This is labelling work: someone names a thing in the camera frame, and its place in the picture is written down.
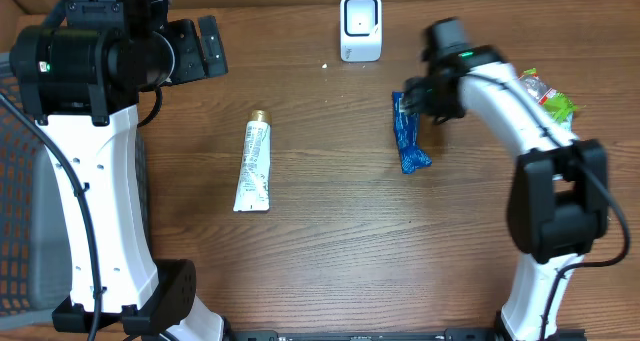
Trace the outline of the blue snack wrapper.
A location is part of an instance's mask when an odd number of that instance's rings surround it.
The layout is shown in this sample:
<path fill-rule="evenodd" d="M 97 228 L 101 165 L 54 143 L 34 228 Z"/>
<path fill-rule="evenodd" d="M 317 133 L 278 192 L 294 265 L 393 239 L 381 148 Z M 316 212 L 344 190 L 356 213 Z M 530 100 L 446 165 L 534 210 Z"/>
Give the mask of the blue snack wrapper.
<path fill-rule="evenodd" d="M 403 174 L 413 174 L 419 169 L 430 167 L 432 159 L 418 145 L 420 116 L 417 114 L 409 115 L 404 112 L 402 107 L 403 96 L 402 92 L 392 92 L 393 130 L 401 171 Z"/>

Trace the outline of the green snack bag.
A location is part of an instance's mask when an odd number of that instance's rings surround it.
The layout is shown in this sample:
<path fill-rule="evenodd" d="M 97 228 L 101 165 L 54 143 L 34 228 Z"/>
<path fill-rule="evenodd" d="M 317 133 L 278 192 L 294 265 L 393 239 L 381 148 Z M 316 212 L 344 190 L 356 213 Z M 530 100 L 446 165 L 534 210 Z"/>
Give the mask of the green snack bag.
<path fill-rule="evenodd" d="M 526 91 L 562 128 L 571 131 L 574 113 L 579 109 L 565 94 L 545 83 L 535 68 L 525 70 L 519 77 Z"/>

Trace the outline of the white tube with gold cap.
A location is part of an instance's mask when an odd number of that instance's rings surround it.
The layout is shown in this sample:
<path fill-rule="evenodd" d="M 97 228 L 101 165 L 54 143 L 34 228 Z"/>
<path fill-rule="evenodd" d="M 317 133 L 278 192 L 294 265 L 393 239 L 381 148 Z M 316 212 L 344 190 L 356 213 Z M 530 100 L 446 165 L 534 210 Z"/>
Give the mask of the white tube with gold cap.
<path fill-rule="evenodd" d="M 246 125 L 244 148 L 234 212 L 266 212 L 270 209 L 271 116 L 254 110 Z"/>

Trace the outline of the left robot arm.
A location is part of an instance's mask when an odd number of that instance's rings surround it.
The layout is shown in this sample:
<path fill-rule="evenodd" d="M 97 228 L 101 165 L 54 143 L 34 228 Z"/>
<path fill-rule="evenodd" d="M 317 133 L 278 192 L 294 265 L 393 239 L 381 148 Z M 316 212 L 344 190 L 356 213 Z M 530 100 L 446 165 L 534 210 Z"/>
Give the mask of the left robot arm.
<path fill-rule="evenodd" d="M 139 96 L 221 76 L 195 25 L 170 21 L 169 0 L 61 0 L 24 28 L 9 53 L 20 105 L 12 113 L 46 146 L 62 202 L 71 289 L 59 332 L 225 341 L 228 322 L 196 294 L 187 259 L 156 259 L 145 234 L 136 146 Z"/>

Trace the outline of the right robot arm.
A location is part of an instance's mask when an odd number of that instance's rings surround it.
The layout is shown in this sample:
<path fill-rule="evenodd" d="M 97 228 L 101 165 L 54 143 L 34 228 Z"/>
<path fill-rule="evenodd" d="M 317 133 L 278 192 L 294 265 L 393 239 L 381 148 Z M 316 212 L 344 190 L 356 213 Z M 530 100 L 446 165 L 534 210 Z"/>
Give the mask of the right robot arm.
<path fill-rule="evenodd" d="M 590 267 L 585 256 L 608 228 L 605 149 L 553 121 L 491 46 L 431 46 L 423 59 L 427 74 L 406 81 L 402 110 L 436 123 L 472 112 L 514 159 L 506 222 L 520 259 L 494 334 L 558 340 L 556 317 L 571 276 Z"/>

